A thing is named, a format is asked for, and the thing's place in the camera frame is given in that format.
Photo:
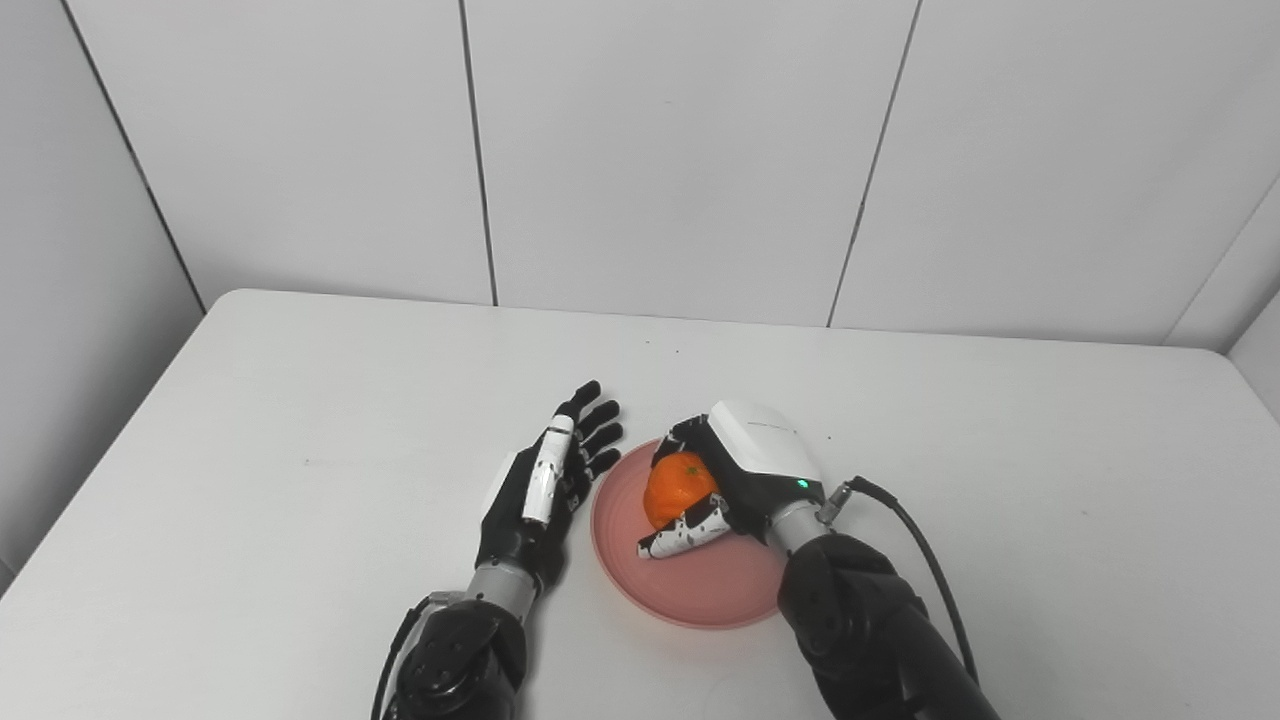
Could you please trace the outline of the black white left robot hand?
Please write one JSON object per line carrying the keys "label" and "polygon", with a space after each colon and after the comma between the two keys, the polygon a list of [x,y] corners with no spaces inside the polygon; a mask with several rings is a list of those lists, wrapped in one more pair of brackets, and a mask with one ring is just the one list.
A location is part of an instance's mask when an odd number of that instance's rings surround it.
{"label": "black white left robot hand", "polygon": [[512,457],[481,520],[477,568],[508,562],[532,577],[538,591],[559,583],[567,564],[566,541],[573,516],[585,505],[596,480],[621,459],[616,447],[625,434],[620,414],[617,401],[602,400],[598,380],[580,386],[557,407],[552,416],[563,416],[568,427],[562,433],[564,459],[556,474],[549,518],[541,523],[524,516],[530,480],[547,438],[543,432],[534,445]]}

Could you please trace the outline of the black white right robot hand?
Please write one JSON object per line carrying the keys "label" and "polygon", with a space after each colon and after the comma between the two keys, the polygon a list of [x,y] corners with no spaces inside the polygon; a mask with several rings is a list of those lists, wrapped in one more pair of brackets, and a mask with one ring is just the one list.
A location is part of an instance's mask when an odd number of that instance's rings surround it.
{"label": "black white right robot hand", "polygon": [[673,425],[652,459],[690,454],[708,470],[714,489],[636,543],[640,559],[669,559],[727,536],[749,536],[791,557],[829,533],[818,512],[826,492],[800,434],[778,411],[748,401],[721,400],[709,413]]}

